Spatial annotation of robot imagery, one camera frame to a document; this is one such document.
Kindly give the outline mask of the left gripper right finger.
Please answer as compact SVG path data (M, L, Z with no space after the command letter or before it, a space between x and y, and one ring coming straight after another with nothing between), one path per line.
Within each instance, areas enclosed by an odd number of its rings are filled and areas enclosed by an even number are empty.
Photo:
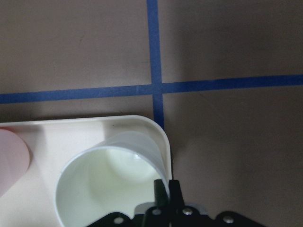
M208 217L193 206L185 205L178 180L169 181L169 221L171 227L207 227Z

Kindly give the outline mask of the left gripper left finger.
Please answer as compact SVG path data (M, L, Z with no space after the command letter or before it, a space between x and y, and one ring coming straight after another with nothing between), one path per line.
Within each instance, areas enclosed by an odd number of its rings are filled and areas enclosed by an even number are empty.
M154 181L154 198L154 205L144 214L142 227L168 227L169 198L160 179Z

